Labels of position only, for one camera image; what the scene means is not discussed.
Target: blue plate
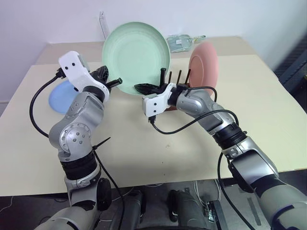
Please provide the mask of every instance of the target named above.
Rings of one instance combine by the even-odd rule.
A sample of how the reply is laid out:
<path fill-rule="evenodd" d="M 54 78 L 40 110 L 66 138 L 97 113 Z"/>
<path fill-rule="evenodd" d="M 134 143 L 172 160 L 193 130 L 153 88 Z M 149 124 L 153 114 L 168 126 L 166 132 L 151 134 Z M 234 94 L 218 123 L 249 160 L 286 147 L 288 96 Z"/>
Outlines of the blue plate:
<path fill-rule="evenodd" d="M 49 105 L 54 111 L 66 114 L 77 95 L 78 92 L 74 90 L 74 86 L 66 80 L 52 90 L 49 95 Z"/>

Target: floor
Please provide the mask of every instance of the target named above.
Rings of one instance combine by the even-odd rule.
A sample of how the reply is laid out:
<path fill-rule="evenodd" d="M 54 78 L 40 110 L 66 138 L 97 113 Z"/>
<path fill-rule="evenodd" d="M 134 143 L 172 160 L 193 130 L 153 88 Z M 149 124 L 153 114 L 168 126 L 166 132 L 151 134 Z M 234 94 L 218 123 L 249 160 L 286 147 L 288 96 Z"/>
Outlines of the floor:
<path fill-rule="evenodd" d="M 297 187 L 307 195 L 307 170 L 280 173 L 280 178 L 288 184 Z M 139 186 L 136 189 L 142 190 L 146 194 L 147 209 L 143 216 L 143 221 L 139 227 L 157 226 L 157 225 L 176 225 L 168 218 L 167 207 L 165 204 L 167 193 L 171 189 L 189 188 L 192 196 L 196 198 L 192 182 L 166 183 L 157 187 Z M 199 194 L 203 200 L 216 200 L 218 190 L 214 180 L 198 181 Z M 126 193 L 131 188 L 122 188 Z M 263 213 L 253 194 L 243 192 L 237 185 L 226 187 L 226 192 L 234 204 L 242 212 L 248 221 L 258 230 L 269 229 Z M 0 208 L 6 207 L 11 202 L 11 196 L 0 197 Z M 120 200 L 112 203 L 111 207 L 103 212 L 101 221 L 97 230 L 107 230 Z M 53 199 L 41 196 L 14 196 L 12 206 L 0 212 L 0 230 L 32 230 L 40 222 L 44 222 L 48 217 L 69 204 L 65 199 Z M 221 206 L 225 215 L 228 229 L 245 230 L 248 229 L 231 209 L 224 196 L 221 197 Z M 216 229 L 214 224 L 208 222 L 209 229 Z"/>

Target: beige table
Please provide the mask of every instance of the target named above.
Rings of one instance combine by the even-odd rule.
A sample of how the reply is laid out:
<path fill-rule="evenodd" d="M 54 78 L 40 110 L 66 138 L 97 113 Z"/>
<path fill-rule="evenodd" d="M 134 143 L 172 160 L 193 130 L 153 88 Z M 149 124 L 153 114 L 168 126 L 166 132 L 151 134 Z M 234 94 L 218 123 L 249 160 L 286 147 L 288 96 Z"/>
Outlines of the beige table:
<path fill-rule="evenodd" d="M 219 56 L 218 103 L 237 114 L 242 129 L 279 171 L 306 168 L 307 116 L 303 109 L 242 39 L 216 38 L 211 42 Z M 101 46 L 49 45 L 38 64 L 29 69 L 0 118 L 0 196 L 66 192 L 57 150 L 32 127 L 29 104 L 37 89 L 54 76 L 61 54 L 71 49 L 84 51 L 94 70 L 101 66 Z M 189 54 L 172 55 L 171 62 L 173 74 L 182 69 L 184 76 Z M 46 132 L 62 118 L 48 105 L 49 93 L 60 82 L 47 87 L 35 103 L 35 119 Z M 159 115 L 156 125 L 171 131 L 190 120 L 183 112 L 171 111 Z M 112 90 L 93 144 L 109 136 L 111 140 L 98 154 L 120 187 L 217 177 L 220 149 L 213 138 L 197 124 L 171 136 L 158 133 L 142 112 L 140 96 Z M 225 161 L 221 174 L 231 176 Z"/>

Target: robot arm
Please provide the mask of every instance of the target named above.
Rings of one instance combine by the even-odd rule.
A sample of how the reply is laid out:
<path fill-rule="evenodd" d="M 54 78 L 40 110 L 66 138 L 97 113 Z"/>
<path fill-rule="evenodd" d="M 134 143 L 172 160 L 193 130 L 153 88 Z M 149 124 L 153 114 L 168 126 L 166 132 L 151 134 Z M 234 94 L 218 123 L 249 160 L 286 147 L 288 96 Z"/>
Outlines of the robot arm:
<path fill-rule="evenodd" d="M 171 105 L 194 118 L 223 109 L 205 90 L 189 90 L 185 85 L 172 83 L 162 94 L 144 96 L 142 101 L 143 111 L 151 123 Z M 239 186 L 256 194 L 272 229 L 306 229 L 306 196 L 279 180 L 273 162 L 228 113 L 215 113 L 198 122 L 231 160 L 228 168 Z"/>
<path fill-rule="evenodd" d="M 109 99 L 111 88 L 122 81 L 107 83 L 105 66 L 89 73 L 87 64 L 75 51 L 62 56 L 59 63 L 65 76 L 81 92 L 49 132 L 49 141 L 58 149 L 66 174 L 70 207 L 60 210 L 36 230 L 90 230 L 97 225 L 101 212 L 111 205 L 111 185 L 108 179 L 100 178 L 101 168 L 91 137 L 102 121 L 103 103 Z"/>

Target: white wall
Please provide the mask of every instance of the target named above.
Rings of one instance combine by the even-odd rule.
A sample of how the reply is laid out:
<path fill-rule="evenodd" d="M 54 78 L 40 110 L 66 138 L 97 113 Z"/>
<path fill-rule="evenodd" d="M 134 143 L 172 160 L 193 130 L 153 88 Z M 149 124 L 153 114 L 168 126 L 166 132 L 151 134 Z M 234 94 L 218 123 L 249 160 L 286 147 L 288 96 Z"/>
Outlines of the white wall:
<path fill-rule="evenodd" d="M 5 0 L 0 101 L 11 98 L 46 43 L 102 41 L 100 11 L 111 30 L 142 21 L 164 36 L 242 36 L 272 69 L 307 31 L 306 0 Z"/>

